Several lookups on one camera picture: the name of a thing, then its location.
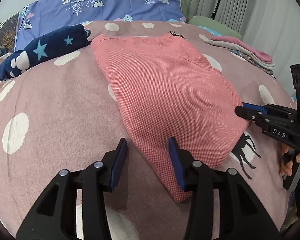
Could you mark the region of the coral pink bear shirt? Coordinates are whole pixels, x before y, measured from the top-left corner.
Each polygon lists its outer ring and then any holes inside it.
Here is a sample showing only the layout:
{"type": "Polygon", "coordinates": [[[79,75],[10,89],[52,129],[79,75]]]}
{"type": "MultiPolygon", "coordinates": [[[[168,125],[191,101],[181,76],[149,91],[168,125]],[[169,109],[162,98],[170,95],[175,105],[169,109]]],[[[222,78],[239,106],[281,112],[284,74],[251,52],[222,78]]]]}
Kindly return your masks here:
{"type": "Polygon", "coordinates": [[[184,201],[189,194],[177,184],[169,139],[210,168],[219,167],[248,126],[235,114],[240,96],[196,47],[170,33],[99,35],[91,48],[132,142],[172,199],[184,201]]]}

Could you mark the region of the stack of folded clothes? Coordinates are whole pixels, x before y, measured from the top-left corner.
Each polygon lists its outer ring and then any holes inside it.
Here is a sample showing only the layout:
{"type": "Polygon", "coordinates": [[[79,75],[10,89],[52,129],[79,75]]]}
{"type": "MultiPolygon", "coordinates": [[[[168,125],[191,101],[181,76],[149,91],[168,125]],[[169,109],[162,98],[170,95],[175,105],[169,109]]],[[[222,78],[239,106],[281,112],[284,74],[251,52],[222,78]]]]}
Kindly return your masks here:
{"type": "Polygon", "coordinates": [[[224,49],[227,49],[228,51],[230,51],[234,55],[236,55],[238,57],[241,57],[245,61],[255,65],[256,67],[258,67],[260,69],[262,69],[267,74],[269,74],[269,75],[274,74],[274,69],[275,69],[275,63],[274,62],[273,62],[273,64],[266,64],[266,63],[263,63],[263,62],[259,61],[257,58],[252,57],[252,55],[249,56],[249,55],[247,55],[247,54],[245,54],[245,53],[243,53],[239,50],[234,50],[234,49],[230,49],[230,48],[224,48],[224,49]]]}

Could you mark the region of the pink folded garment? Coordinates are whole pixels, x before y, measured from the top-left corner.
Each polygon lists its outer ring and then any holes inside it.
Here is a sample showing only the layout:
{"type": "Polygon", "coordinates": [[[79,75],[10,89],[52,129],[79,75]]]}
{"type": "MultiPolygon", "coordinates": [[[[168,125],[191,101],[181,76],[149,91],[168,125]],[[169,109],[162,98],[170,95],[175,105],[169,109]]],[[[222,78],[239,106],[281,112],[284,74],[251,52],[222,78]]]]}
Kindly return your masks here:
{"type": "Polygon", "coordinates": [[[239,50],[249,56],[252,55],[252,57],[257,58],[259,61],[261,61],[263,63],[273,64],[272,56],[268,55],[267,53],[265,53],[263,51],[259,51],[259,50],[255,49],[254,47],[244,43],[243,41],[239,40],[236,37],[214,36],[210,40],[208,40],[207,43],[214,45],[214,46],[239,50]]]}

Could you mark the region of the green pillow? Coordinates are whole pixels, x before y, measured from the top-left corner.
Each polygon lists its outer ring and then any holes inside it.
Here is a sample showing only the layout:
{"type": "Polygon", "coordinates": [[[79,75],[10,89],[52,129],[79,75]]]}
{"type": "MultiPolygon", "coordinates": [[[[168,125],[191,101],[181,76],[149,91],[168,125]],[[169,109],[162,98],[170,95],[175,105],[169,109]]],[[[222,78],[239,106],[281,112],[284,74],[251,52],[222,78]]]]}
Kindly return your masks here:
{"type": "Polygon", "coordinates": [[[219,23],[218,21],[212,20],[205,16],[194,16],[189,20],[188,24],[211,29],[214,32],[220,33],[223,36],[232,36],[232,37],[239,38],[240,40],[243,39],[243,36],[238,32],[236,32],[235,30],[227,27],[222,23],[219,23]]]}

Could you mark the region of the grey curtain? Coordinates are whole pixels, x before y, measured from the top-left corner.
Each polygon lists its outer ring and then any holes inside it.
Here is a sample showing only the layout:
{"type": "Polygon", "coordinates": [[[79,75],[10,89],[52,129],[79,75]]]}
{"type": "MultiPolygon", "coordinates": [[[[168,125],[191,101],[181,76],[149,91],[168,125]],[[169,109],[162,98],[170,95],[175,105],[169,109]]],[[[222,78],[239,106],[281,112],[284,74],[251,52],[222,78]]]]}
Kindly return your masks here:
{"type": "MultiPolygon", "coordinates": [[[[187,20],[210,18],[218,0],[181,0],[187,20]]],[[[290,66],[300,63],[300,0],[221,0],[215,21],[243,36],[243,42],[271,55],[274,75],[295,95],[290,66]]]]}

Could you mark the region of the black floor lamp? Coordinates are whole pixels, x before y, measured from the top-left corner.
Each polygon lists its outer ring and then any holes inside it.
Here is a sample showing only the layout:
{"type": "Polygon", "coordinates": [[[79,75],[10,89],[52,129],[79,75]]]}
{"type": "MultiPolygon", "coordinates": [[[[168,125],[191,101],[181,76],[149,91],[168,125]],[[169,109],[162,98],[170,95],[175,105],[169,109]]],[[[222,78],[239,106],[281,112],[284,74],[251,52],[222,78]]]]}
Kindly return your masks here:
{"type": "Polygon", "coordinates": [[[213,10],[213,13],[212,13],[211,16],[210,16],[210,18],[211,18],[212,20],[215,19],[215,16],[216,16],[216,14],[217,14],[217,11],[218,11],[218,8],[219,8],[220,3],[221,3],[221,0],[218,0],[218,1],[217,1],[217,4],[216,4],[216,6],[215,6],[215,8],[214,8],[214,10],[213,10]]]}

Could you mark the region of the navy star fleece garment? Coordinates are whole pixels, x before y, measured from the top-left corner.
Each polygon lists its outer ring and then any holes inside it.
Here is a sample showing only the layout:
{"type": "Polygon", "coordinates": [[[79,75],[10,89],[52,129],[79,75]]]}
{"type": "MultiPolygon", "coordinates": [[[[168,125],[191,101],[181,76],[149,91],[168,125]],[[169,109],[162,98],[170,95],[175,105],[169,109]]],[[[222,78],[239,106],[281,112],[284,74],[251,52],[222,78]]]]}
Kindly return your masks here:
{"type": "Polygon", "coordinates": [[[16,50],[0,64],[0,81],[18,77],[30,68],[90,44],[91,31],[83,25],[61,27],[35,38],[23,50],[16,50]]]}

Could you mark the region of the blue tree print pillow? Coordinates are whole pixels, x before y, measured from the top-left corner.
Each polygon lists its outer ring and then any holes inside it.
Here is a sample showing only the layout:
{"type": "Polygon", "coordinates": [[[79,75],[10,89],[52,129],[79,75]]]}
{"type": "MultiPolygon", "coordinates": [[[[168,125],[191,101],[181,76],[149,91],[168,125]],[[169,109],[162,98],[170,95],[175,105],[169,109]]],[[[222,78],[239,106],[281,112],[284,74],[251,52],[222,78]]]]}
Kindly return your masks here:
{"type": "Polygon", "coordinates": [[[19,12],[15,50],[63,26],[91,21],[186,21],[180,0],[37,0],[19,12]]]}

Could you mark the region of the dark patterned pillow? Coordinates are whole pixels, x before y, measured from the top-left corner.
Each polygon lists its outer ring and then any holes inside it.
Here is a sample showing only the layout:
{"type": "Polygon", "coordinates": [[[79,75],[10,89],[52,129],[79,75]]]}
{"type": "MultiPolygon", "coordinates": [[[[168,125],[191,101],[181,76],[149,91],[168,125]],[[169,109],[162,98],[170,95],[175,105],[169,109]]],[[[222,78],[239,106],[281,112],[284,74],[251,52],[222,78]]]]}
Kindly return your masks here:
{"type": "Polygon", "coordinates": [[[18,23],[18,13],[11,16],[0,25],[0,48],[5,47],[6,51],[14,51],[15,35],[18,23]]]}

